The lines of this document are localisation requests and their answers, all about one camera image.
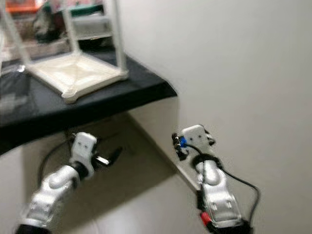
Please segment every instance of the black cable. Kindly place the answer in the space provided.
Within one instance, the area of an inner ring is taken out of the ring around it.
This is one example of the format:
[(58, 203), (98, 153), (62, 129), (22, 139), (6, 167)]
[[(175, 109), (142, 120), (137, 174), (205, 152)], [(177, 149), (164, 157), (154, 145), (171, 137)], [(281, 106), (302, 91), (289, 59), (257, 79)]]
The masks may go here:
[(249, 187), (253, 188), (256, 192), (256, 198), (253, 202), (253, 206), (250, 210), (250, 214), (249, 214), (249, 223), (251, 225), (252, 221), (253, 221), (253, 217), (254, 217), (254, 211), (255, 209), (257, 208), (257, 205), (259, 204), (259, 201), (260, 201), (260, 197), (261, 197), (261, 192), (259, 190), (259, 188), (257, 188), (256, 186), (254, 186), (253, 184), (251, 183), (248, 183), (247, 181), (244, 181), (234, 175), (232, 175), (231, 173), (227, 172), (226, 170), (224, 170), (223, 168), (221, 169), (225, 174), (227, 174), (228, 176), (232, 177), (233, 179), (236, 179), (237, 181), (243, 183), (243, 184), (246, 184), (248, 185)]
[(43, 172), (44, 172), (44, 168), (45, 168), (45, 165), (47, 164), (50, 156), (52, 154), (54, 154), (58, 149), (60, 149), (63, 145), (67, 144), (68, 141), (70, 139), (66, 139), (65, 141), (63, 141), (61, 144), (55, 146), (42, 160), (41, 164), (40, 164), (40, 167), (39, 167), (39, 170), (38, 170), (38, 189), (40, 188), (41, 186), (41, 183), (42, 183), (42, 178), (43, 178)]
[[(193, 149), (196, 150), (200, 155), (203, 154), (203, 153), (201, 152), (200, 149), (198, 149), (197, 147), (195, 147), (195, 146), (193, 146), (193, 145), (189, 145), (189, 144), (187, 144), (187, 143), (185, 143), (184, 145), (185, 145), (185, 146), (188, 146), (188, 147), (190, 147), (190, 148), (193, 148)], [(256, 186), (254, 186), (253, 184), (248, 183), (247, 181), (244, 181), (244, 180), (242, 180), (242, 179), (240, 179), (240, 178), (238, 178), (238, 177), (232, 175), (231, 173), (227, 172), (223, 167), (220, 168), (220, 169), (221, 169), (225, 174), (227, 174), (228, 176), (232, 177), (233, 179), (235, 179), (235, 180), (237, 180), (237, 181), (239, 181), (239, 182), (241, 182), (241, 183), (243, 183), (243, 184), (248, 185), (249, 187), (251, 187), (251, 188), (253, 188), (253, 189), (255, 190), (255, 192), (256, 192), (256, 198), (255, 198), (255, 200), (254, 200), (253, 206), (252, 206), (251, 211), (250, 211), (250, 214), (249, 214), (249, 223), (250, 223), (250, 225), (251, 225), (252, 220), (253, 220), (253, 217), (254, 217), (254, 212), (255, 212), (255, 210), (256, 210), (256, 208), (257, 208), (257, 205), (259, 204), (259, 201), (260, 201), (260, 197), (261, 197), (261, 192), (260, 192), (260, 190), (259, 190)]]
[(203, 153), (201, 152), (201, 150), (199, 148), (197, 148), (196, 146), (193, 146), (193, 145), (189, 145), (187, 143), (184, 143), (185, 146), (188, 146), (190, 148), (193, 148), (195, 149), (200, 155), (203, 155)]

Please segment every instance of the white bracket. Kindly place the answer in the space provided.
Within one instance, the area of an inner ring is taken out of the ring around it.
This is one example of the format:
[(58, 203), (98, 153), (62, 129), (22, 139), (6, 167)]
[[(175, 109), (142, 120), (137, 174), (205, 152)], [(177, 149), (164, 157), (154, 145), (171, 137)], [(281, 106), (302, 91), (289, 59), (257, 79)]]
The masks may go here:
[[(215, 155), (211, 146), (209, 145), (207, 134), (202, 125), (198, 124), (189, 128), (185, 128), (182, 130), (182, 135), (188, 144), (196, 146), (201, 150), (202, 153)], [(198, 155), (194, 149), (188, 148), (188, 150), (190, 156)]]
[(97, 139), (88, 133), (77, 133), (73, 147), (70, 162), (80, 162), (88, 170), (86, 179), (91, 178), (94, 174), (94, 168), (91, 164), (91, 158), (94, 155), (94, 147)]

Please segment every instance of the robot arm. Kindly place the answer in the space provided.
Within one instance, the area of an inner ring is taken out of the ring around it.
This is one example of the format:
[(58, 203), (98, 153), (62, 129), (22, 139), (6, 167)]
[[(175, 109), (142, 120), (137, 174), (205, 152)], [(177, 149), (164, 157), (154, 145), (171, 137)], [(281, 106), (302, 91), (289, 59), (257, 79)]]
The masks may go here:
[(68, 197), (84, 179), (91, 178), (100, 166), (111, 166), (122, 149), (118, 148), (107, 160), (95, 152), (97, 139), (91, 134), (76, 135), (69, 165), (62, 166), (46, 177), (28, 208), (22, 214), (16, 234), (50, 234), (57, 224)]
[[(227, 175), (220, 160), (212, 151), (215, 140), (202, 125), (195, 125), (182, 130), (178, 136), (173, 134), (173, 144), (180, 160), (192, 157), (191, 165), (198, 173), (200, 190), (197, 191), (197, 208), (201, 210), (201, 218), (210, 232), (216, 234), (251, 234), (251, 219), (243, 219), (234, 195), (227, 186)], [(258, 203), (260, 192), (257, 191)]]

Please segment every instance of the white wall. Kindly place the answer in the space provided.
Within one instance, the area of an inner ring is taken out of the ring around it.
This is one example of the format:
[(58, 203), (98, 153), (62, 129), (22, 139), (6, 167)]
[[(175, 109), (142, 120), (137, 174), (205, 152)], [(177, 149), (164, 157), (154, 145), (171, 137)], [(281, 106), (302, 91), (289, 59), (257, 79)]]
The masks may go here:
[[(256, 233), (308, 233), (312, 1), (119, 2), (126, 52), (179, 95), (131, 115), (191, 176), (171, 133), (204, 124), (226, 167), (262, 190)], [(240, 200), (249, 196), (234, 190)]]

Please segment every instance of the black fabric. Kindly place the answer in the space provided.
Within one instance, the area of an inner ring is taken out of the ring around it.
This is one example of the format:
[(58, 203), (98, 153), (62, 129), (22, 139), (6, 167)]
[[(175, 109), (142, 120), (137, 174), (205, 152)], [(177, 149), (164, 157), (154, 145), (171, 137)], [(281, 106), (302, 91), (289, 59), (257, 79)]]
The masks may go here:
[(50, 234), (51, 232), (44, 228), (38, 228), (29, 225), (20, 225), (16, 234)]
[(253, 234), (254, 229), (250, 227), (249, 223), (244, 220), (242, 225), (229, 228), (216, 228), (212, 223), (207, 224), (209, 232), (214, 234)]
[[(116, 64), (112, 48), (89, 51), (98, 59)], [(0, 96), (16, 92), (27, 103), (12, 113), (0, 113), (0, 155), (28, 141), (99, 120), (168, 97), (177, 96), (168, 82), (127, 58), (129, 78), (65, 104), (61, 96), (38, 79), (19, 73), (0, 78)]]

